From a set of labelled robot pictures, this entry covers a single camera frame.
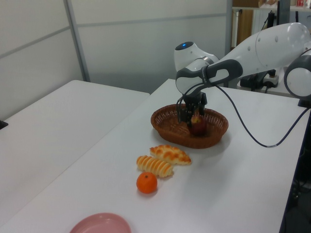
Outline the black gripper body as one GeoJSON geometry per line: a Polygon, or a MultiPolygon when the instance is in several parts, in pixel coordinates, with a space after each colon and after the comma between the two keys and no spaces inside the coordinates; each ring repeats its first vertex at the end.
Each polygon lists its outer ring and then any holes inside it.
{"type": "Polygon", "coordinates": [[[202,107],[202,92],[198,92],[196,94],[183,95],[183,100],[185,102],[185,108],[187,110],[196,110],[202,107]]]}

